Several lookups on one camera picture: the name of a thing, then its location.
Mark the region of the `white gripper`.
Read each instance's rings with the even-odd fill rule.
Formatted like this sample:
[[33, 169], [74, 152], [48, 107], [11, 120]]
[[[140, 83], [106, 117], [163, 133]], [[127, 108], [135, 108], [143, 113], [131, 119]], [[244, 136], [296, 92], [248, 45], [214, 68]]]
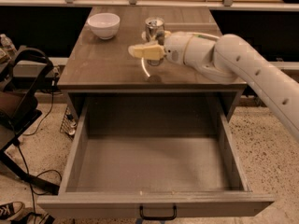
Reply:
[[144, 41], [153, 41], [162, 39], [164, 47], [157, 43], [146, 43], [133, 45], [128, 48], [128, 52], [135, 58], [144, 58], [147, 60], [159, 61], [161, 60], [166, 51], [166, 59], [170, 63], [179, 65], [184, 64], [185, 50], [192, 38], [192, 34], [186, 32], [160, 31], [155, 35], [149, 35], [146, 32], [141, 34]]

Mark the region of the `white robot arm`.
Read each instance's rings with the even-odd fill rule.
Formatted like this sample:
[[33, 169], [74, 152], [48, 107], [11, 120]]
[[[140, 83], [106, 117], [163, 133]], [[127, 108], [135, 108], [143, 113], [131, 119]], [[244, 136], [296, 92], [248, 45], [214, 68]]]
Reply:
[[287, 130], [299, 140], [299, 83], [268, 62], [237, 35], [214, 36], [167, 32], [164, 42], [150, 41], [128, 48], [144, 60], [185, 65], [219, 84], [242, 78]]

